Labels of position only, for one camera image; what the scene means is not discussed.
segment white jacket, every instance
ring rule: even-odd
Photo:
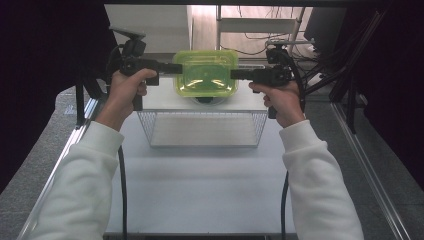
[[[337,161],[308,120],[280,131],[299,239],[363,239]],[[123,136],[92,122],[62,160],[30,239],[103,239]]]

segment person's right hand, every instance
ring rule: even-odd
[[[112,75],[109,98],[97,116],[96,122],[119,132],[125,119],[133,112],[132,100],[135,95],[145,96],[147,94],[145,80],[155,77],[156,74],[151,69],[142,69],[127,77],[116,71]]]
[[[305,120],[305,115],[300,108],[299,88],[296,82],[290,81],[286,86],[278,88],[251,82],[249,87],[266,94],[264,105],[274,106],[277,110],[277,122],[283,128]]]

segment green container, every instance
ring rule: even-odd
[[[175,91],[183,97],[229,97],[237,91],[230,70],[238,65],[231,50],[180,51],[174,63],[183,65],[183,74],[174,79]]]

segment wire cage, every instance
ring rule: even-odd
[[[152,147],[257,147],[267,112],[141,111],[138,116]]]

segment metal rod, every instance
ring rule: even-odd
[[[309,95],[309,94],[317,91],[318,89],[321,89],[322,87],[325,87],[328,84],[332,83],[333,81],[337,80],[339,77],[342,76],[342,74],[344,74],[345,70],[346,70],[346,67],[343,67],[339,71],[337,71],[336,73],[331,74],[331,75],[323,78],[321,81],[317,82],[316,84],[308,87],[305,90],[305,95]]]
[[[350,77],[350,88],[347,93],[347,111],[346,111],[346,123],[350,128],[353,134],[356,134],[354,118],[355,118],[355,108],[356,108],[356,86],[355,79],[353,76]]]
[[[353,153],[358,160],[359,165],[362,168],[362,171],[365,175],[365,178],[368,181],[369,186],[371,187],[372,192],[374,193],[375,199],[377,200],[378,205],[380,206],[383,214],[385,215],[390,228],[393,231],[396,239],[398,240],[410,240],[409,233],[403,224],[394,203],[390,200],[389,195],[387,194],[383,184],[381,183],[377,173],[374,170],[374,167],[371,164],[370,159],[368,158],[365,150],[363,149],[361,142],[358,139],[358,136],[352,134],[349,131],[349,127],[343,121],[346,118],[342,106],[340,103],[331,103],[331,107],[337,117],[337,120],[346,136],[347,141]]]
[[[329,94],[330,100],[332,102],[339,102],[348,91],[350,86],[349,80],[350,80],[350,75],[352,74],[352,70],[356,66],[358,58],[361,56],[365,46],[367,46],[368,41],[373,36],[375,30],[379,26],[384,15],[385,15],[385,12],[383,13],[379,13],[378,11],[374,12],[372,20],[368,24],[366,31],[362,35],[353,53],[350,55],[349,59],[347,60],[345,64],[346,66],[345,77],[337,81],[336,85],[333,87],[333,89],[331,90]]]
[[[85,121],[84,116],[84,85],[83,80],[81,78],[77,79],[77,83],[75,84],[75,95],[76,95],[76,103],[77,103],[77,123],[76,129],[79,129]]]
[[[41,207],[46,200],[46,197],[48,193],[50,192],[50,189],[53,185],[53,179],[56,174],[57,168],[59,164],[62,162],[63,158],[68,154],[69,148],[80,141],[86,130],[88,129],[88,126],[90,122],[97,116],[97,112],[99,110],[99,106],[101,104],[98,100],[90,99],[85,107],[85,113],[87,118],[85,118],[84,123],[79,129],[74,129],[71,133],[71,136],[68,139],[68,142],[66,143],[65,147],[63,148],[62,153],[60,154],[58,160],[56,161],[56,164],[53,168],[52,173],[50,174],[46,184],[44,185],[43,190],[41,191],[41,194],[38,196],[38,199],[32,208],[24,226],[22,227],[21,232],[19,233],[19,236],[17,240],[26,240],[29,238],[29,235],[31,234],[31,231],[35,228],[37,225],[37,219],[38,215],[40,214]]]
[[[305,14],[305,9],[306,7],[303,7],[302,10],[300,11],[299,17],[296,18],[296,24],[294,25],[293,34],[290,36],[290,41],[296,41],[297,34],[299,33],[300,25],[302,24],[303,15]],[[292,56],[293,46],[294,45],[290,45],[288,47],[288,53],[290,56]]]
[[[216,46],[215,50],[221,50],[221,5],[216,6]]]

